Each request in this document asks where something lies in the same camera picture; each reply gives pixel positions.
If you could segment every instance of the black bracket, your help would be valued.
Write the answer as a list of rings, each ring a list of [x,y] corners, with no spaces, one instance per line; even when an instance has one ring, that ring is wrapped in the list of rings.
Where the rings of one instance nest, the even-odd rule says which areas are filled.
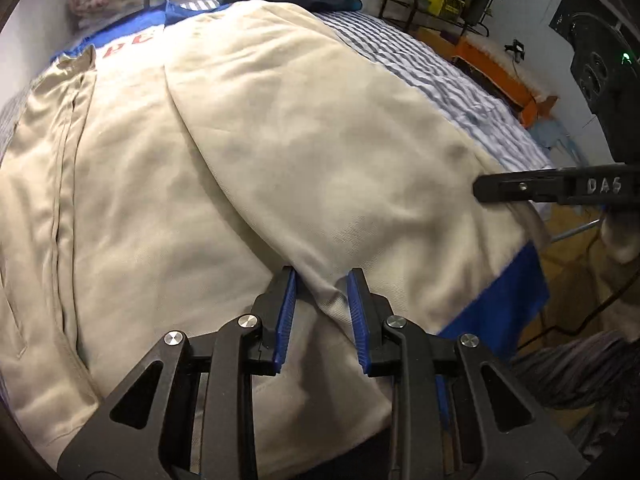
[[[640,166],[610,164],[566,170],[479,176],[474,196],[481,203],[557,202],[561,205],[640,205]]]
[[[249,314],[215,333],[167,333],[62,453],[64,480],[257,480],[251,375],[285,361],[296,273],[284,267]],[[200,376],[208,373],[200,473],[189,471]]]
[[[349,273],[347,294],[363,371],[394,381],[391,480],[575,480],[586,469],[578,450],[476,336],[450,341],[395,316],[384,297],[370,293],[361,269]],[[445,428],[452,470],[444,466]]]

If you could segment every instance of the mattress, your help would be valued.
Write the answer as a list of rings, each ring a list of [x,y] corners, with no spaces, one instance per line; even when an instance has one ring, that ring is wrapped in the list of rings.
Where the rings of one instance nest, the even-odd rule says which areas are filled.
[[[316,14],[353,50],[418,88],[506,171],[553,167],[508,107],[430,47],[362,12]]]

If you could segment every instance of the silver bolt head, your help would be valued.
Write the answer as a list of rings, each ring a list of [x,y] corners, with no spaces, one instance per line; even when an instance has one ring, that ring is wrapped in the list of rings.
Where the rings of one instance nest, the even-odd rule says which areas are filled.
[[[391,328],[402,328],[406,325],[406,319],[402,316],[389,316],[386,318],[386,324]]]
[[[477,335],[473,334],[464,334],[460,337],[460,342],[469,348],[475,348],[480,344],[480,340]]]
[[[169,346],[175,346],[182,342],[183,339],[182,332],[178,332],[177,330],[171,330],[164,336],[164,342]]]
[[[242,328],[253,328],[258,324],[258,318],[253,314],[244,314],[240,319],[238,319],[238,325]]]

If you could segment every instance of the khaki fabric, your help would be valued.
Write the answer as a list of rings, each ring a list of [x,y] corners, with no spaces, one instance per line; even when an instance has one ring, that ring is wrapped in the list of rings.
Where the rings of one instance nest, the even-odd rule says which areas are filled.
[[[95,85],[92,52],[33,88],[0,168],[0,374],[9,407],[49,463],[100,395],[75,352],[74,159]]]
[[[52,438],[165,332],[217,330],[284,263],[310,294],[282,373],[254,382],[258,468],[286,478],[337,456],[390,415],[388,384],[362,375],[350,341],[348,270],[363,267],[373,292],[437,332],[538,233],[532,208],[474,199],[473,180],[497,162],[297,6],[241,2],[89,56],[44,77],[46,100],[30,99],[0,168],[3,319],[38,327],[49,336],[33,351],[64,347],[67,359],[49,364],[47,384],[22,361],[30,346],[18,357],[15,328],[0,371],[51,463]],[[49,124],[70,102],[60,158]],[[33,232],[7,242],[23,224]],[[18,254],[43,256],[18,271]],[[49,402],[53,384],[68,412]]]

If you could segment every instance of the blue gripper pad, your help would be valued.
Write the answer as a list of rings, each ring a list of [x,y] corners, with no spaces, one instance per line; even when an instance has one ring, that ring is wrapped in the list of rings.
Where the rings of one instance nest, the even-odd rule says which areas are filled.
[[[289,347],[289,335],[293,323],[293,312],[296,307],[296,271],[291,269],[287,290],[278,314],[276,323],[276,344],[274,352],[274,367],[277,374],[287,358],[287,348]]]
[[[351,314],[351,325],[353,326],[353,338],[358,351],[358,362],[362,366],[362,371],[365,374],[369,374],[371,371],[369,327],[367,326],[362,296],[360,295],[358,282],[353,270],[347,274],[347,301]]]

